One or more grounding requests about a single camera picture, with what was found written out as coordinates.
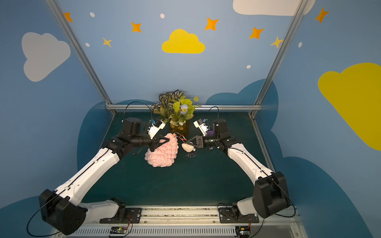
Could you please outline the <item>small doll keychain decoration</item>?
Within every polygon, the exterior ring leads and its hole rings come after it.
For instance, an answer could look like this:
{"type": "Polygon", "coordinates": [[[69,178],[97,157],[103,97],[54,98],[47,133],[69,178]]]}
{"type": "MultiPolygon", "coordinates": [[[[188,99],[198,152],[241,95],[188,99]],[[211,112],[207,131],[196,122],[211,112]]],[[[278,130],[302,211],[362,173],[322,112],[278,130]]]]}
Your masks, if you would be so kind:
{"type": "Polygon", "coordinates": [[[188,158],[194,158],[197,155],[197,151],[192,145],[182,143],[182,149],[185,151],[188,158]]]}

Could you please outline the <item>red carabiner clip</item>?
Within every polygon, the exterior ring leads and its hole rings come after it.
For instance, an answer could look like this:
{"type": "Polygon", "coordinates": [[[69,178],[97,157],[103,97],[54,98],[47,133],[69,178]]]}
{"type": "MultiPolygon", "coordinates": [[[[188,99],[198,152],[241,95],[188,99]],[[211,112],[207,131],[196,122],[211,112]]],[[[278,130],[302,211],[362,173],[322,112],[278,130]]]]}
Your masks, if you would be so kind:
{"type": "Polygon", "coordinates": [[[187,142],[187,139],[186,139],[183,135],[178,136],[178,138],[179,138],[183,143],[186,143],[186,142],[187,142]]]}

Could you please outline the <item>pink puffy bag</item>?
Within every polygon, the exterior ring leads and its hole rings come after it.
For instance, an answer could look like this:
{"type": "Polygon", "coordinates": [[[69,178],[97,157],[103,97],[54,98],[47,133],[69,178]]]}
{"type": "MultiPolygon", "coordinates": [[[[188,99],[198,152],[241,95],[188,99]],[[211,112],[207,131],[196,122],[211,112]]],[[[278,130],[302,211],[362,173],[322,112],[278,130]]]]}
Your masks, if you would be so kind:
{"type": "Polygon", "coordinates": [[[154,152],[148,150],[145,154],[145,160],[153,167],[169,167],[175,162],[179,150],[178,140],[171,133],[165,137],[169,139],[167,143],[156,148],[154,152]]]}

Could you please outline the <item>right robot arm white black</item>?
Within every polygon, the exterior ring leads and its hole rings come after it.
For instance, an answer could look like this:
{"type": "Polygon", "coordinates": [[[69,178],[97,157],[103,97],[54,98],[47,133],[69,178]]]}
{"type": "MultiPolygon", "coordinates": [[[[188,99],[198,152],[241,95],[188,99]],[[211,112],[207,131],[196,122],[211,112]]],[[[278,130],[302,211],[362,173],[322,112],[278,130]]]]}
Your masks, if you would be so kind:
{"type": "Polygon", "coordinates": [[[193,122],[201,131],[186,144],[197,148],[213,147],[233,160],[254,185],[253,196],[238,201],[233,207],[241,215],[258,214],[267,218],[291,206],[286,177],[274,172],[257,160],[236,137],[230,135],[224,119],[206,125],[206,119],[193,122]]]}

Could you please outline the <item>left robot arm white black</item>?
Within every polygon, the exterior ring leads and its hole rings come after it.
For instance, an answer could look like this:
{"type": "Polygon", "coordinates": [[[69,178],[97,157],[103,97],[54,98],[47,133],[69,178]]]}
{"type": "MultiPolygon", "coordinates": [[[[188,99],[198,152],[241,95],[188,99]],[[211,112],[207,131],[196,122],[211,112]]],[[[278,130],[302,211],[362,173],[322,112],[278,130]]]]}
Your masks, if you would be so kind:
{"type": "Polygon", "coordinates": [[[127,118],[122,121],[118,135],[105,141],[97,154],[72,178],[54,191],[45,190],[39,196],[42,220],[64,235],[71,235],[83,224],[94,221],[124,222],[126,206],[117,199],[83,203],[82,200],[96,182],[128,153],[137,147],[150,151],[169,142],[158,132],[165,127],[163,121],[153,121],[148,131],[141,133],[141,120],[127,118]]]}

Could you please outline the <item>amber glass vase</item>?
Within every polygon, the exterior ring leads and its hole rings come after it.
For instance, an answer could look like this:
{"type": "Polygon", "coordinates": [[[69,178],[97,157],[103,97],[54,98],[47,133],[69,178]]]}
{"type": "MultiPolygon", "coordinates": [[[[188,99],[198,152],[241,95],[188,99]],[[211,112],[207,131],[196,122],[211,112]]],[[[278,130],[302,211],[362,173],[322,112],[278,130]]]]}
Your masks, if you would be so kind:
{"type": "Polygon", "coordinates": [[[176,133],[188,137],[190,132],[190,123],[185,122],[183,125],[175,125],[172,121],[170,121],[170,131],[172,134],[176,133]]]}

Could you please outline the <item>back horizontal aluminium bar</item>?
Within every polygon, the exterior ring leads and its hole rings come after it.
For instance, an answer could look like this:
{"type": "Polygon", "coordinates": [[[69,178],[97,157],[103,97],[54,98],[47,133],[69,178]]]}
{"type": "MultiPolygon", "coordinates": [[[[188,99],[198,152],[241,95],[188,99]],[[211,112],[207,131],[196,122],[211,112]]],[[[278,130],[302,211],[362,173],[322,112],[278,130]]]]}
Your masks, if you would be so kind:
{"type": "MultiPolygon", "coordinates": [[[[136,104],[132,103],[131,105],[124,104],[106,104],[106,109],[109,111],[117,110],[124,111],[127,110],[148,110],[148,107],[151,105],[145,104],[136,104]]],[[[208,110],[217,110],[220,111],[260,111],[262,107],[260,105],[201,105],[200,107],[196,107],[196,111],[208,111],[208,110]]]]}

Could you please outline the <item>left controller board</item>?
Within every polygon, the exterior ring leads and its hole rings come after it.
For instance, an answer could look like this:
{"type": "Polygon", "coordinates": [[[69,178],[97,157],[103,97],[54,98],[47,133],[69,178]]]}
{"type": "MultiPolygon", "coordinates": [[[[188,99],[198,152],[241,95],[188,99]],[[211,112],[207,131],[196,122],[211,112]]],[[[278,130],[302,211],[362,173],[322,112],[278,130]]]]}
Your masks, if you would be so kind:
{"type": "Polygon", "coordinates": [[[127,227],[111,227],[110,236],[124,236],[128,233],[127,227]]]}

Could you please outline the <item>controller board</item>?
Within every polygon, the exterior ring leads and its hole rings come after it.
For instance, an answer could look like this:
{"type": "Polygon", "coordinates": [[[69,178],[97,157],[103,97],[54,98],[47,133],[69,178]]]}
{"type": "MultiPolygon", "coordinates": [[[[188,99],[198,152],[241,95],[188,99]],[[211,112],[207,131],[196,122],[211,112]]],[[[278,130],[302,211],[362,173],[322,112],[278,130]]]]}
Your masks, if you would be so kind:
{"type": "Polygon", "coordinates": [[[249,227],[236,226],[236,238],[249,238],[251,235],[251,230],[249,227]]]}
{"type": "Polygon", "coordinates": [[[127,227],[111,227],[110,236],[124,236],[128,233],[127,227]]]}

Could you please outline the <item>right controller board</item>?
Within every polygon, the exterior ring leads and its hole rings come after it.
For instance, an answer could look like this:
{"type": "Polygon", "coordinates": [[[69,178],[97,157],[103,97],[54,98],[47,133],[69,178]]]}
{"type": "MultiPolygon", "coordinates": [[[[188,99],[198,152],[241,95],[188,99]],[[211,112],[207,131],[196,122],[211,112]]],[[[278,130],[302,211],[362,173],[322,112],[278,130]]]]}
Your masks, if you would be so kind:
{"type": "Polygon", "coordinates": [[[249,238],[251,235],[251,230],[249,227],[236,226],[236,238],[249,238]]]}

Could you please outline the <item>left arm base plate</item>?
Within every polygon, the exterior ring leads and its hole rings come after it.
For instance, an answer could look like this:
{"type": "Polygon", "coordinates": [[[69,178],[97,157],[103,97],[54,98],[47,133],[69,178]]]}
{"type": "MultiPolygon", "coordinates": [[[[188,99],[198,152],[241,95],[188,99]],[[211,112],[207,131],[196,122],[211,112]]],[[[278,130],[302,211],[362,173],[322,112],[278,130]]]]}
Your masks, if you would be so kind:
{"type": "Polygon", "coordinates": [[[116,215],[112,218],[100,219],[100,224],[139,224],[142,208],[122,207],[119,208],[116,215]]]}

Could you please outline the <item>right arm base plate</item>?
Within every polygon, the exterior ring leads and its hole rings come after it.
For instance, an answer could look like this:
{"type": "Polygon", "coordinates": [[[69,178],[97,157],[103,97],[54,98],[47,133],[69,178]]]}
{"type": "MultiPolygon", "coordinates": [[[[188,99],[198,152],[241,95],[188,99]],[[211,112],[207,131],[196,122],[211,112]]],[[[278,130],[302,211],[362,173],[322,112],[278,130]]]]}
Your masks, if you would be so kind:
{"type": "Polygon", "coordinates": [[[219,214],[220,223],[222,224],[228,224],[228,223],[257,224],[260,222],[257,214],[243,215],[235,206],[233,207],[221,206],[217,208],[217,211],[219,214]]]}

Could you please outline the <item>left diagonal aluminium post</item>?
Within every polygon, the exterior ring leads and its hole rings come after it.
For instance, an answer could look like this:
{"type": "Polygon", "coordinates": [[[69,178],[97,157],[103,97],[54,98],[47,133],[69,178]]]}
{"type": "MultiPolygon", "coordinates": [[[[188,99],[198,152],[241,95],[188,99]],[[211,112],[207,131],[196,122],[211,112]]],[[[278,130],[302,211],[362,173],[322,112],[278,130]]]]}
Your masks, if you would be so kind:
{"type": "Polygon", "coordinates": [[[73,47],[74,51],[76,52],[79,60],[81,61],[82,65],[84,66],[86,72],[90,76],[90,79],[94,83],[96,89],[98,90],[100,96],[102,97],[103,101],[105,102],[105,106],[112,105],[111,98],[109,97],[108,93],[106,92],[105,87],[103,86],[99,76],[97,75],[93,65],[91,64],[89,58],[87,57],[83,47],[81,46],[74,30],[70,26],[70,22],[66,19],[64,15],[64,11],[62,10],[60,4],[58,1],[52,1],[52,0],[46,0],[46,4],[48,5],[50,11],[54,15],[55,19],[57,20],[58,24],[60,25],[61,29],[65,33],[66,37],[68,38],[71,46],[73,47]]]}

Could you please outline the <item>diagonal aluminium post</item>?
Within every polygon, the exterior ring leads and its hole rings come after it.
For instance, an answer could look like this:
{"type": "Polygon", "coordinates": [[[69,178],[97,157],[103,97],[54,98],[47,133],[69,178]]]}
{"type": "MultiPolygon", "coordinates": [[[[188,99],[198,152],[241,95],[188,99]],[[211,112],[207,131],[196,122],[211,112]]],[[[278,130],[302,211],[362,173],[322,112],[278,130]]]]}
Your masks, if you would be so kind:
{"type": "Polygon", "coordinates": [[[259,106],[259,109],[256,109],[256,110],[252,110],[250,112],[250,117],[252,119],[255,118],[257,112],[259,110],[261,110],[262,108],[262,102],[276,76],[276,73],[286,55],[286,52],[293,40],[293,37],[295,36],[297,30],[298,30],[298,27],[304,17],[304,12],[305,12],[305,9],[307,8],[307,5],[310,1],[308,0],[302,0],[299,2],[297,8],[296,8],[296,12],[287,28],[287,31],[284,35],[284,39],[283,39],[283,42],[281,43],[281,46],[279,47],[278,51],[277,51],[277,54],[275,56],[275,59],[271,65],[271,68],[270,68],[270,71],[259,91],[259,94],[256,98],[256,101],[255,101],[255,106],[259,106]]]}
{"type": "Polygon", "coordinates": [[[52,0],[46,0],[46,4],[48,5],[50,11],[54,15],[55,19],[57,20],[58,24],[60,25],[61,29],[65,33],[66,37],[68,38],[71,46],[73,47],[74,51],[76,52],[79,60],[81,61],[82,65],[84,66],[86,72],[90,76],[90,79],[94,83],[96,89],[98,90],[100,96],[102,97],[103,101],[105,102],[105,106],[112,105],[111,98],[109,97],[108,93],[106,92],[105,87],[103,86],[99,76],[97,75],[93,65],[91,64],[89,58],[87,57],[83,47],[81,46],[74,30],[70,26],[70,22],[66,19],[64,15],[64,11],[62,10],[60,4],[58,1],[52,1],[52,0]]]}

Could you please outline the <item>right diagonal aluminium post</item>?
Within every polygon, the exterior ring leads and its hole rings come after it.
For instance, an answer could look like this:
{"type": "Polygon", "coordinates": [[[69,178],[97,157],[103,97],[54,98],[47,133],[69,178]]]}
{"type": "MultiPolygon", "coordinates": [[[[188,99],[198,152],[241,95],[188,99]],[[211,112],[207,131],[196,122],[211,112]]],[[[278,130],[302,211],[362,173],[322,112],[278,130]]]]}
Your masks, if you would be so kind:
{"type": "Polygon", "coordinates": [[[281,43],[281,46],[279,47],[278,51],[277,51],[277,54],[275,56],[275,59],[271,65],[271,68],[270,68],[270,71],[259,91],[259,94],[256,98],[256,101],[255,101],[255,106],[259,106],[259,109],[256,109],[256,110],[252,110],[250,112],[250,117],[252,119],[255,118],[257,112],[259,110],[261,110],[262,108],[262,102],[276,76],[276,73],[286,55],[286,52],[293,40],[293,37],[295,36],[297,30],[298,30],[298,27],[304,17],[304,12],[305,12],[305,9],[307,8],[307,5],[310,1],[308,0],[302,0],[299,2],[297,8],[296,8],[296,12],[287,28],[287,31],[284,35],[284,39],[283,39],[283,42],[281,43]]]}

